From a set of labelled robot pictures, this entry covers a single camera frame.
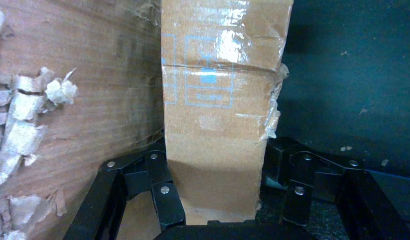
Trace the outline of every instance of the clear packing tape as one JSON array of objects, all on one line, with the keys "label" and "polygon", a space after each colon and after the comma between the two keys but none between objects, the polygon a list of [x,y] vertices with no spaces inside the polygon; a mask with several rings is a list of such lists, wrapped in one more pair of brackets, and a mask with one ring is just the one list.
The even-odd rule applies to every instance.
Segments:
[{"label": "clear packing tape", "polygon": [[[174,99],[167,102],[177,104],[177,93],[171,92],[178,91],[177,79],[186,82],[185,94],[180,91],[178,96],[185,95],[188,105],[237,108],[238,115],[247,115],[246,107],[262,108],[263,105],[257,103],[262,99],[255,96],[265,95],[270,105],[265,109],[268,115],[263,116],[259,109],[250,116],[258,116],[260,124],[264,125],[264,129],[260,128],[262,140],[275,138],[274,131],[280,116],[276,99],[283,79],[289,74],[281,58],[292,5],[292,0],[204,0],[200,4],[186,0],[163,1],[164,98],[170,96],[167,99]],[[184,76],[177,75],[177,72],[184,72]],[[231,75],[233,80],[230,84],[228,78]],[[273,79],[270,89],[247,86],[265,85],[268,79]],[[215,94],[198,93],[198,89],[210,92],[212,88]],[[225,97],[222,89],[229,91],[229,88],[231,96]],[[266,92],[252,93],[257,89]],[[248,92],[235,95],[240,91]],[[244,106],[231,105],[236,98],[243,98]]]}]

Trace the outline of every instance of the blue printed graphic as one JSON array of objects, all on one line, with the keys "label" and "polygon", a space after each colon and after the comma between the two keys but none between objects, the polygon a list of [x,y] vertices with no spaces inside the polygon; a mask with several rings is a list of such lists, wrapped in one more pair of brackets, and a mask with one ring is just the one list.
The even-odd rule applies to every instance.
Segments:
[{"label": "blue printed graphic", "polygon": [[184,64],[187,65],[188,51],[196,52],[200,56],[197,65],[193,66],[191,71],[184,73],[186,105],[231,108],[234,64],[230,73],[221,70],[218,72],[211,67],[217,60],[214,57],[216,54],[207,51],[215,49],[213,45],[215,41],[216,39],[212,37],[186,36],[185,38]]},{"label": "blue printed graphic", "polygon": [[200,76],[200,82],[203,84],[216,84],[217,83],[217,76],[215,75],[215,70],[202,67],[201,71],[203,75]]}]

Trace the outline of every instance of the brown cardboard wall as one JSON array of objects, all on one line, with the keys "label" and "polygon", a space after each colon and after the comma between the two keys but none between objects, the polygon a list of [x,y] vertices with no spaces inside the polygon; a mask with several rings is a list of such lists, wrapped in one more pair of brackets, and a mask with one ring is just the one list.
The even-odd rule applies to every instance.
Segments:
[{"label": "brown cardboard wall", "polygon": [[77,68],[75,103],[39,120],[49,132],[38,160],[0,186],[0,198],[44,198],[63,188],[68,213],[47,216],[30,239],[61,239],[98,166],[145,146],[163,127],[160,13],[142,2],[151,3],[0,0],[10,32],[0,39],[0,76],[33,77],[44,66],[64,76]]}]

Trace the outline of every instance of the cardboard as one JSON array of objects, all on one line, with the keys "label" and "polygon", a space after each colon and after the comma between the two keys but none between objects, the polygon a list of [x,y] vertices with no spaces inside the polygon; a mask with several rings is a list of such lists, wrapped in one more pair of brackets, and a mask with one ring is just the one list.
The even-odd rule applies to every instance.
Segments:
[{"label": "cardboard", "polygon": [[[160,14],[151,2],[0,0],[6,18],[0,30],[0,83],[12,85],[15,75],[36,78],[45,66],[59,77],[77,68],[71,81],[78,87],[74,104],[39,116],[37,124],[49,130],[35,151],[37,160],[21,165],[0,185],[0,234],[14,230],[9,207],[1,207],[8,196],[47,199],[62,189],[55,204],[65,205],[66,213],[52,211],[27,236],[62,239],[99,165],[159,137]],[[19,88],[36,87],[22,83]],[[64,94],[58,102],[72,101],[66,89],[55,88]],[[0,107],[0,125],[7,111]]]},{"label": "cardboard", "polygon": [[255,217],[292,4],[162,1],[167,157],[188,224]]}]

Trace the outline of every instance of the torn cardboard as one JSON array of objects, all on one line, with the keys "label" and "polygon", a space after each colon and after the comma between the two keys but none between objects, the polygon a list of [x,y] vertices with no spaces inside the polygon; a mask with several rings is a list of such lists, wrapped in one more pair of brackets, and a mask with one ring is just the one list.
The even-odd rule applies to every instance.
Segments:
[{"label": "torn cardboard", "polygon": [[160,0],[138,0],[128,10],[136,17],[150,22],[154,26],[161,26]]},{"label": "torn cardboard", "polygon": [[4,106],[9,103],[12,91],[0,90],[0,106]]},{"label": "torn cardboard", "polygon": [[187,223],[255,217],[292,4],[162,2],[167,157]]},{"label": "torn cardboard", "polygon": [[46,199],[35,194],[1,198],[0,240],[25,239],[34,226],[52,212],[55,212],[58,217],[66,213],[62,188]]},{"label": "torn cardboard", "polygon": [[[37,126],[35,123],[38,114],[52,110],[59,104],[74,103],[77,87],[68,80],[74,71],[70,71],[64,80],[53,79],[54,72],[45,67],[34,79],[14,77],[15,89],[6,115],[5,129],[0,129],[0,133],[4,132],[3,138],[0,137],[0,185],[18,169],[22,159],[25,166],[37,160],[33,153],[47,133],[46,125]],[[1,125],[4,115],[2,112],[0,114]]]},{"label": "torn cardboard", "polygon": [[[65,187],[68,213],[50,214],[30,239],[62,239],[98,167],[152,143],[163,127],[160,14],[149,8],[138,17],[141,2],[147,1],[0,1],[2,29],[14,32],[0,38],[0,83],[14,89],[11,76],[35,79],[41,66],[64,79],[77,67],[70,79],[79,89],[75,104],[41,114],[36,122],[49,130],[33,153],[37,160],[0,185],[0,198],[43,197]],[[160,1],[153,2],[158,8]]]}]

